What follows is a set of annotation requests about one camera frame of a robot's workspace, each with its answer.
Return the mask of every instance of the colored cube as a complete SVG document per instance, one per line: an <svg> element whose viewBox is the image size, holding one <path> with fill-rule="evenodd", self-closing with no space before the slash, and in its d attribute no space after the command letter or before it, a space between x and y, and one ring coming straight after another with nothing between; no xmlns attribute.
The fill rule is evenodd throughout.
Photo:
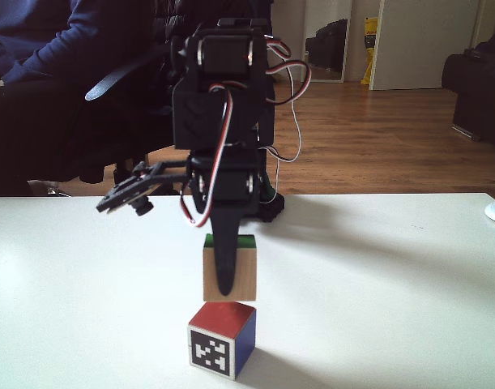
<svg viewBox="0 0 495 389"><path fill-rule="evenodd" d="M237 379L254 350L256 309L239 302L207 302L188 326L190 364Z"/></svg>

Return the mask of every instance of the wooden cube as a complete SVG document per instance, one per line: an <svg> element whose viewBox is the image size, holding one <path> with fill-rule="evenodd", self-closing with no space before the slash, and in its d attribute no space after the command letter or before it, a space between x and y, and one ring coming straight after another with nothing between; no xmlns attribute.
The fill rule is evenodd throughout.
<svg viewBox="0 0 495 389"><path fill-rule="evenodd" d="M235 380L254 350L255 338L255 308L207 302L188 326L190 364Z"/></svg>
<svg viewBox="0 0 495 389"><path fill-rule="evenodd" d="M237 266L234 284L228 296L218 289L213 236L208 234L204 244L204 301L255 301L256 300L256 241L254 235L238 237Z"/></svg>

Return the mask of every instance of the red white black wire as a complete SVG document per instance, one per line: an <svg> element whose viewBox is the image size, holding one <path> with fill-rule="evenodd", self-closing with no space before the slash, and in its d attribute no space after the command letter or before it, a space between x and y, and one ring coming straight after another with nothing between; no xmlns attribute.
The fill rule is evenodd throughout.
<svg viewBox="0 0 495 389"><path fill-rule="evenodd" d="M202 217L199 220L195 220L191 215L186 203L184 201L184 190L188 186L189 182L184 184L181 189L181 207L186 215L186 219L193 227L200 228L206 224L211 214L211 205L213 204L213 192L215 190L216 178L218 176L218 169L220 167L220 162L222 161L222 154L224 154L225 140L228 138L229 125L231 124L231 117L233 115L233 97L231 92L222 83L214 83L209 87L209 92L213 92L217 89L224 89L227 93L227 99L224 103L224 113L222 115L222 132L220 135L219 146L216 149L215 161L213 163L213 170L211 171L211 181L209 184L209 191L207 192L206 207Z"/></svg>
<svg viewBox="0 0 495 389"><path fill-rule="evenodd" d="M302 145L302 138L301 138L301 129L299 127L299 122L297 121L296 118L296 109L294 107L294 101L297 100L299 97L305 93L306 89L308 89L311 79L312 79L312 72L309 68L309 66L302 61L295 61L295 62L290 62L289 59L292 56L292 52L288 46L286 46L285 43L282 41L277 41L272 39L272 37L269 37L270 39L267 39L267 48L271 50L274 54L276 54L278 57L280 57L283 60L283 63L280 66L277 66L275 68L272 68L272 71L275 71L276 69L280 69L279 71L286 69L287 74L288 74L288 79L290 81L290 98L286 100L286 102L291 103L292 106L292 114L294 116L294 122L296 123L296 128L297 128L297 135L299 137L299 147L297 149L297 153L293 158L284 158L282 157L279 153L278 150L275 147L269 146L269 147L261 147L262 149L267 150L274 158L278 160L278 166L276 168L276 177L275 177L275 193L272 199L266 203L272 203L274 199L276 198L276 195L278 194L278 183L279 183L279 178L280 178L280 161L283 162L293 162L295 161L299 155L301 154L301 145ZM303 83L300 91L294 96L294 78L292 77L292 72L290 71L290 67L292 66L304 66L306 69L306 74L305 74L305 82ZM267 99L268 102L275 103L273 100Z"/></svg>

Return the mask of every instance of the table surface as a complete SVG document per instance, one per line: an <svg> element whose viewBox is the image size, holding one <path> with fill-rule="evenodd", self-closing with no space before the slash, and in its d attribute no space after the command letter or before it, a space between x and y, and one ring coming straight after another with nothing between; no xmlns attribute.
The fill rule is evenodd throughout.
<svg viewBox="0 0 495 389"><path fill-rule="evenodd" d="M0 388L495 388L486 194L288 196L258 243L257 348L190 367L207 224L177 198L0 199Z"/></svg>

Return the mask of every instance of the wooden floor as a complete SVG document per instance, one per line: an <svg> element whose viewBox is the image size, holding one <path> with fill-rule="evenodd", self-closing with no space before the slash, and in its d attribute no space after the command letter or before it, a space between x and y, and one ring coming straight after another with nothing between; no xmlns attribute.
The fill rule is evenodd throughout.
<svg viewBox="0 0 495 389"><path fill-rule="evenodd" d="M289 93L277 85L280 97ZM303 151L280 172L280 193L442 193L486 192L495 198L495 147L473 143L452 130L456 95L447 90L370 92L358 83L314 83L296 103ZM284 156L297 150L290 106L276 111L275 146ZM184 158L173 149L150 161ZM270 172L275 162L269 162ZM103 195L105 182L73 181L73 195Z"/></svg>
<svg viewBox="0 0 495 389"><path fill-rule="evenodd" d="M329 79L329 80L340 80L343 76L343 73L340 71L333 71L324 69L319 66L310 65L310 69L312 69L312 76L314 79Z"/></svg>

